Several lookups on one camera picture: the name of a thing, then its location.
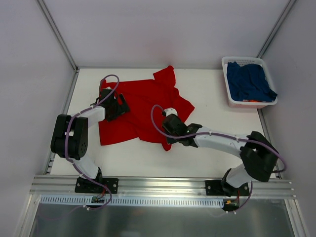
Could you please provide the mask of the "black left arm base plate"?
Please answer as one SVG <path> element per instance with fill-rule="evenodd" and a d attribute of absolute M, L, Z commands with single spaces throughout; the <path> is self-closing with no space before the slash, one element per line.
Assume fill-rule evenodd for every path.
<path fill-rule="evenodd" d="M 112 194 L 117 194 L 119 187 L 119 179 L 117 178 L 102 178 L 100 183 L 107 187 Z M 79 194 L 101 194 L 104 188 L 87 179 L 79 177 L 76 181 L 75 193 Z"/>

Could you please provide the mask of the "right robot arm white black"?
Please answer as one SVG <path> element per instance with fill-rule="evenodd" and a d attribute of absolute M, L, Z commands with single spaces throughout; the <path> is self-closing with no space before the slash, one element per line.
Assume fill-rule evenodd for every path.
<path fill-rule="evenodd" d="M 175 114 L 165 117 L 162 128 L 168 143 L 211 148 L 242 160 L 239 166 L 228 169 L 221 180 L 221 190 L 227 196 L 233 195 L 245 183 L 268 182 L 274 172 L 278 152 L 257 131 L 252 131 L 250 135 L 220 133 L 196 123 L 185 125 Z"/>

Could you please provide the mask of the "red t shirt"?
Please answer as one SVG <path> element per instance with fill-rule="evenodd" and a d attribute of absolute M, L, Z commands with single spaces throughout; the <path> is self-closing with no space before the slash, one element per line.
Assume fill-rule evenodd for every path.
<path fill-rule="evenodd" d="M 113 145 L 131 139 L 161 144 L 165 151 L 171 149 L 166 137 L 160 134 L 155 126 L 161 127 L 163 116 L 161 110 L 153 109 L 160 105 L 164 109 L 175 108 L 181 121 L 186 121 L 194 111 L 194 106 L 180 96 L 175 87 L 174 68 L 168 66 L 153 74 L 153 79 L 125 81 L 116 84 L 117 93 L 123 94 L 130 112 L 117 119 L 99 123 L 100 144 Z"/>

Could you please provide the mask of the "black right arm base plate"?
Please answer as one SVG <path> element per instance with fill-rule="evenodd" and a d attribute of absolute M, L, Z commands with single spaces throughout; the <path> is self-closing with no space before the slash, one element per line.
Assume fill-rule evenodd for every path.
<path fill-rule="evenodd" d="M 207 196 L 242 196 L 246 197 L 250 194 L 250 189 L 247 183 L 235 188 L 221 180 L 206 180 L 205 192 Z"/>

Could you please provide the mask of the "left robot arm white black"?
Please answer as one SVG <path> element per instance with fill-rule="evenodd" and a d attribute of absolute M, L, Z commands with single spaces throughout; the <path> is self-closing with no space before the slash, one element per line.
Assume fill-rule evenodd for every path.
<path fill-rule="evenodd" d="M 130 107 L 123 94 L 106 88 L 87 109 L 74 115 L 57 116 L 51 151 L 70 162 L 93 193 L 102 190 L 103 177 L 101 169 L 87 155 L 88 129 L 104 120 L 111 122 L 127 112 L 130 112 Z"/>

